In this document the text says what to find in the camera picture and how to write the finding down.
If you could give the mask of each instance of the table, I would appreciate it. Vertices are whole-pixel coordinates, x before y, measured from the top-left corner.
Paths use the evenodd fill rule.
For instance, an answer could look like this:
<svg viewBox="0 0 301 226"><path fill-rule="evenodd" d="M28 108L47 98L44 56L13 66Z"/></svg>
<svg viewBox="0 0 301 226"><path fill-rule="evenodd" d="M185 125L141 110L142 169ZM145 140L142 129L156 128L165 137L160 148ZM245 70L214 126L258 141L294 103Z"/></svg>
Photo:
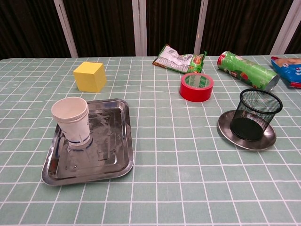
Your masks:
<svg viewBox="0 0 301 226"><path fill-rule="evenodd" d="M283 57L301 57L286 55ZM247 85L206 57L210 100L185 101L181 74L154 57L0 61L0 225L301 225L301 89L280 80L277 141L247 151L221 137L217 120L236 109ZM246 56L269 67L269 56ZM102 62L100 93L79 92L72 71ZM135 165L124 177L47 186L41 169L55 130L52 104L64 97L121 98L130 107Z"/></svg>

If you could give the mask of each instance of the red adhesive tape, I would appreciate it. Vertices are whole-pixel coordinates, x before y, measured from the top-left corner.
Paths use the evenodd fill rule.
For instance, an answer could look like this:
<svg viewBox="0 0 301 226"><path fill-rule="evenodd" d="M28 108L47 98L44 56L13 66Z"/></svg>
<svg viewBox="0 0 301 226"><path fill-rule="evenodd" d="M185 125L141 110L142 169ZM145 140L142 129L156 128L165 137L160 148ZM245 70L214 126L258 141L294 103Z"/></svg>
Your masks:
<svg viewBox="0 0 301 226"><path fill-rule="evenodd" d="M188 73L181 78L180 95L189 101L202 102L210 98L214 81L202 73Z"/></svg>

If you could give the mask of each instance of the yellow cube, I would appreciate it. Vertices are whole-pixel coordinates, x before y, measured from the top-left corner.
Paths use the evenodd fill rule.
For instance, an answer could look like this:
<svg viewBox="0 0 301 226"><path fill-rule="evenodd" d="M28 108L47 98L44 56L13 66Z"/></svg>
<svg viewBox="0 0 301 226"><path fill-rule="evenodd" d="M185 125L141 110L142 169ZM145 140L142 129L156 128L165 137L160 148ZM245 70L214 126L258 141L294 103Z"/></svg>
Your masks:
<svg viewBox="0 0 301 226"><path fill-rule="evenodd" d="M77 87L84 92L98 93L107 82L101 63L83 62L73 74Z"/></svg>

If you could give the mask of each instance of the white paper cup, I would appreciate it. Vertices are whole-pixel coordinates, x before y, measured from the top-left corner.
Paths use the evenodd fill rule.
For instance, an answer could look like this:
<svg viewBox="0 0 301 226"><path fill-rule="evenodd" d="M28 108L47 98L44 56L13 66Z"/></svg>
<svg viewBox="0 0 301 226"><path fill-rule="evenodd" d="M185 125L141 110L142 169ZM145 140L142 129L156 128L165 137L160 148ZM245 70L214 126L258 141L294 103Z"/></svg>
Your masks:
<svg viewBox="0 0 301 226"><path fill-rule="evenodd" d="M51 113L70 145L80 146L89 141L89 107L84 99L61 99L52 106Z"/></svg>

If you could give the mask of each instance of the black curtain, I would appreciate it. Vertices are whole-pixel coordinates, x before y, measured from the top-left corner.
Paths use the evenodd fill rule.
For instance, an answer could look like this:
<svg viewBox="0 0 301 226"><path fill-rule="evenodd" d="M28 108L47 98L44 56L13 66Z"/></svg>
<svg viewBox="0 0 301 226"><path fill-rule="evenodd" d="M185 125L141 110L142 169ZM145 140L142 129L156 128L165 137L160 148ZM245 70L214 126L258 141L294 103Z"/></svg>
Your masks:
<svg viewBox="0 0 301 226"><path fill-rule="evenodd" d="M301 22L299 23L298 28L295 31L292 40L290 41L290 44L286 48L285 53L301 53Z"/></svg>
<svg viewBox="0 0 301 226"><path fill-rule="evenodd" d="M79 57L135 56L131 0L64 0Z"/></svg>
<svg viewBox="0 0 301 226"><path fill-rule="evenodd" d="M147 54L157 56L165 44L192 54L201 0L146 0Z"/></svg>
<svg viewBox="0 0 301 226"><path fill-rule="evenodd" d="M53 0L0 1L0 59L70 57Z"/></svg>
<svg viewBox="0 0 301 226"><path fill-rule="evenodd" d="M269 55L293 0L209 0L201 51Z"/></svg>

